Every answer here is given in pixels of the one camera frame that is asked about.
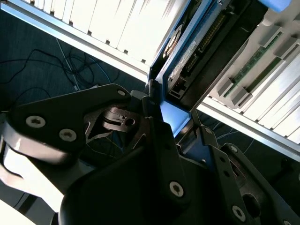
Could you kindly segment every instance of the electronic component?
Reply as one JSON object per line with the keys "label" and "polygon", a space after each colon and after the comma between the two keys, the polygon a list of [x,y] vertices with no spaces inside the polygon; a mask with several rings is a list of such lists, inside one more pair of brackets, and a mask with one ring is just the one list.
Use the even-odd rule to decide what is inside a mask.
{"label": "electronic component", "polygon": [[267,47],[259,47],[255,54],[249,59],[247,64],[238,72],[238,74],[232,79],[233,86],[224,94],[227,97],[231,91],[238,85],[238,83],[247,75],[247,73],[256,65],[262,56],[276,43],[282,32],[279,32],[274,39],[268,44]]}

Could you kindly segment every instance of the screw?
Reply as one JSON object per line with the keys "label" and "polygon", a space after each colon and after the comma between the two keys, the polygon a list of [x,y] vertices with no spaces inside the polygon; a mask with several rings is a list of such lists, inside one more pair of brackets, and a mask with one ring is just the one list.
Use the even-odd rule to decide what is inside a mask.
{"label": "screw", "polygon": [[288,221],[286,221],[286,220],[284,220],[283,223],[284,223],[285,225],[291,225],[291,223],[288,222]]}
{"label": "screw", "polygon": [[66,142],[73,142],[76,140],[76,133],[71,129],[62,129],[60,131],[60,138]]}
{"label": "screw", "polygon": [[184,193],[183,188],[178,182],[172,181],[172,182],[170,182],[169,186],[170,186],[171,192],[174,195],[176,195],[179,198],[183,196],[183,193]]}
{"label": "screw", "polygon": [[120,95],[122,95],[122,96],[125,96],[125,95],[126,95],[126,93],[123,92],[122,90],[118,90],[118,93],[119,93]]}
{"label": "screw", "polygon": [[29,116],[26,119],[26,124],[31,128],[42,128],[46,121],[40,116]]}
{"label": "screw", "polygon": [[207,127],[205,128],[205,131],[206,131],[207,133],[209,133],[210,135],[212,134],[212,131],[211,131],[210,129],[208,129]]}
{"label": "screw", "polygon": [[235,153],[238,152],[238,150],[234,146],[230,146],[231,150],[234,151]]}
{"label": "screw", "polygon": [[241,222],[246,221],[246,216],[245,216],[244,212],[238,206],[234,205],[232,207],[232,211],[233,211],[234,215],[236,216],[236,218],[239,219]]}

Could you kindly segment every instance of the wire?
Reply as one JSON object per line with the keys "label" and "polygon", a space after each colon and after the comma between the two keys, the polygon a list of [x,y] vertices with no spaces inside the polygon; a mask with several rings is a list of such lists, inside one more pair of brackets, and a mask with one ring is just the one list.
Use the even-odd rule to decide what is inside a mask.
{"label": "wire", "polygon": [[[89,55],[87,55],[88,56],[88,58],[90,59],[90,60],[92,60],[93,62],[96,62],[92,57],[90,57]],[[109,76],[107,75],[107,73],[102,69],[102,67],[99,65],[99,63],[97,63],[96,64],[99,68],[100,68],[100,70],[104,73],[104,75],[106,76],[106,78],[108,79],[108,82],[109,83],[112,83],[112,81],[111,81],[111,79],[109,78]]]}
{"label": "wire", "polygon": [[246,150],[244,151],[244,154],[246,153],[246,151],[248,151],[248,149],[250,149],[251,145],[253,144],[254,139],[252,139],[251,143],[249,144],[249,146],[246,148]]}
{"label": "wire", "polygon": [[17,201],[17,203],[13,206],[13,208],[15,208],[20,203],[20,201],[22,200],[24,195],[25,195],[25,192],[23,192],[23,194],[21,195],[21,198]]}
{"label": "wire", "polygon": [[216,126],[212,130],[215,130],[219,126],[220,123],[221,122],[217,123]]}
{"label": "wire", "polygon": [[46,91],[44,88],[40,88],[40,87],[32,87],[32,88],[28,88],[28,89],[26,89],[25,91],[23,91],[21,94],[19,94],[19,96],[8,106],[8,107],[6,107],[5,109],[7,109],[7,110],[10,110],[10,108],[19,100],[19,98],[20,97],[22,97],[22,95],[23,94],[25,94],[26,92],[28,92],[28,91],[30,91],[30,90],[32,90],[32,89],[39,89],[39,90],[42,90],[42,91],[44,91],[46,94],[47,94],[47,96],[49,97],[49,98],[51,98],[51,95],[49,94],[49,92],[48,91]]}
{"label": "wire", "polygon": [[[68,60],[66,59],[65,53],[64,53],[64,51],[62,50],[62,47],[61,47],[61,45],[60,45],[60,41],[59,41],[57,38],[56,38],[56,41],[57,41],[57,44],[58,44],[58,46],[59,46],[59,48],[60,48],[60,51],[61,51],[61,53],[62,53],[64,59],[66,60],[67,66],[69,67],[70,71],[72,71],[72,68],[70,67],[69,62],[68,62]],[[76,77],[75,77],[74,74],[73,74],[73,78],[74,78],[74,80],[75,80],[76,87],[77,87],[78,89],[76,89],[75,87],[74,87],[74,88],[75,88],[76,91],[78,91],[78,90],[80,90],[80,88],[79,88],[77,79],[76,79]]]}
{"label": "wire", "polygon": [[49,64],[49,65],[52,65],[52,66],[55,66],[55,67],[59,67],[59,68],[62,68],[61,65],[56,65],[54,63],[50,63],[50,62],[47,62],[47,61],[43,61],[43,60],[28,60],[28,59],[17,59],[17,60],[6,60],[6,61],[2,61],[0,62],[0,64],[3,64],[3,63],[8,63],[8,62],[18,62],[18,61],[34,61],[34,62],[43,62],[43,63],[46,63],[46,64]]}
{"label": "wire", "polygon": [[221,135],[221,136],[217,137],[217,140],[220,140],[221,138],[226,137],[226,136],[228,136],[228,135],[232,135],[232,134],[238,133],[238,131],[234,131],[234,132],[232,132],[232,131],[233,131],[233,128],[231,128],[231,130],[230,130],[228,133],[226,133],[226,134],[224,134],[224,135]]}
{"label": "wire", "polygon": [[24,65],[23,65],[22,69],[20,69],[17,73],[15,73],[8,81],[6,81],[6,82],[0,82],[0,84],[8,84],[8,83],[10,83],[10,82],[11,82],[18,74],[20,74],[20,73],[26,68],[27,63],[29,62],[30,57],[33,55],[34,52],[39,52],[39,53],[42,53],[42,54],[44,54],[44,55],[46,55],[46,56],[48,56],[48,57],[51,57],[51,58],[56,59],[56,60],[60,63],[60,65],[61,65],[61,67],[62,67],[62,69],[63,69],[63,71],[64,71],[65,76],[66,76],[67,79],[71,82],[72,86],[74,86],[74,83],[73,83],[73,82],[71,81],[71,79],[68,77],[68,74],[67,74],[68,71],[67,71],[66,68],[64,67],[62,61],[61,61],[58,57],[56,57],[56,56],[54,56],[54,55],[51,55],[51,54],[49,54],[49,53],[47,53],[47,52],[44,52],[44,51],[42,51],[42,50],[39,50],[39,49],[33,49],[33,50],[29,53],[29,56],[27,57],[27,59],[26,59]]}
{"label": "wire", "polygon": [[89,144],[86,144],[92,151],[100,154],[100,155],[105,155],[105,156],[108,156],[108,157],[112,157],[112,158],[115,158],[115,156],[111,156],[111,155],[108,155],[108,154],[105,154],[103,152],[100,152],[100,151],[96,151],[96,150],[93,150],[93,148],[91,146],[89,146]]}

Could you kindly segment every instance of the black cable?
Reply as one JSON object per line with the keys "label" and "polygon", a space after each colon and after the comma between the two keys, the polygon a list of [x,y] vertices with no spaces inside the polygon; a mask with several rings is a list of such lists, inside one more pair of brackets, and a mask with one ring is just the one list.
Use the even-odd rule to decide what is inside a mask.
{"label": "black cable", "polygon": [[56,60],[60,63],[60,65],[61,65],[61,67],[62,67],[62,69],[63,69],[63,71],[64,71],[65,76],[66,76],[67,79],[71,82],[71,84],[74,86],[73,81],[72,81],[72,80],[68,77],[68,75],[67,75],[66,68],[64,67],[62,61],[61,61],[58,57],[56,57],[56,56],[54,56],[54,55],[51,55],[51,54],[49,54],[49,53],[47,53],[47,52],[44,52],[44,51],[42,51],[42,50],[39,50],[39,49],[33,49],[33,50],[30,52],[29,56],[27,57],[27,59],[26,59],[24,65],[23,65],[22,69],[20,69],[17,73],[15,73],[8,81],[6,81],[6,82],[0,82],[0,84],[8,84],[8,83],[10,83],[10,82],[11,82],[18,74],[20,74],[20,73],[26,68],[27,63],[28,63],[28,61],[30,60],[30,57],[33,55],[34,52],[39,52],[39,53],[42,53],[42,54],[44,54],[44,55],[46,55],[46,56],[49,56],[49,57],[51,57],[51,58],[56,59]]}
{"label": "black cable", "polygon": [[112,83],[115,83],[115,81],[119,78],[119,76],[120,76],[120,70],[118,70],[117,77],[113,79]]}
{"label": "black cable", "polygon": [[23,192],[23,194],[21,195],[21,198],[18,200],[18,202],[13,206],[13,208],[15,208],[19,203],[20,201],[22,200],[22,198],[24,197],[25,195],[25,192]]}
{"label": "black cable", "polygon": [[[27,61],[27,59],[6,60],[6,61],[0,62],[0,64],[8,63],[8,62],[18,62],[18,61]],[[43,61],[43,60],[28,60],[28,61],[43,62],[43,63],[46,63],[46,64],[49,64],[49,65],[52,65],[52,66],[55,66],[55,67],[58,67],[58,68],[62,68],[62,69],[63,69],[63,67],[61,67],[61,65],[56,65],[56,64],[54,64],[54,63],[50,63],[50,62]]]}
{"label": "black cable", "polygon": [[42,91],[44,91],[46,94],[47,94],[47,96],[49,97],[49,98],[51,98],[51,96],[50,96],[50,94],[49,94],[49,92],[48,91],[46,91],[44,88],[40,88],[40,87],[32,87],[32,88],[28,88],[28,89],[26,89],[25,91],[23,91],[8,107],[6,107],[5,109],[3,109],[3,110],[10,110],[10,108],[19,100],[19,98],[20,97],[22,97],[22,95],[23,94],[25,94],[27,91],[30,91],[30,90],[32,90],[32,89],[39,89],[39,90],[42,90]]}

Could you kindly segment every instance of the mounting hole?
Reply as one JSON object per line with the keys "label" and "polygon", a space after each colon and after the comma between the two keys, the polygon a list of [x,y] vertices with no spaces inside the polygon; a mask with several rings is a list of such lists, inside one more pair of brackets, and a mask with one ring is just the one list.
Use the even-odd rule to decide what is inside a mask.
{"label": "mounting hole", "polygon": [[135,124],[135,120],[134,119],[128,119],[128,120],[125,121],[125,125],[128,126],[128,127],[132,126],[134,124]]}
{"label": "mounting hole", "polygon": [[252,216],[253,218],[260,216],[261,207],[257,199],[252,194],[247,193],[243,195],[243,201],[250,216]]}
{"label": "mounting hole", "polygon": [[122,90],[118,90],[118,93],[119,93],[120,95],[122,95],[122,96],[125,96],[125,95],[126,95],[126,93],[123,92]]}
{"label": "mounting hole", "polygon": [[226,177],[230,177],[229,173],[225,170],[224,170],[224,174],[225,174]]}

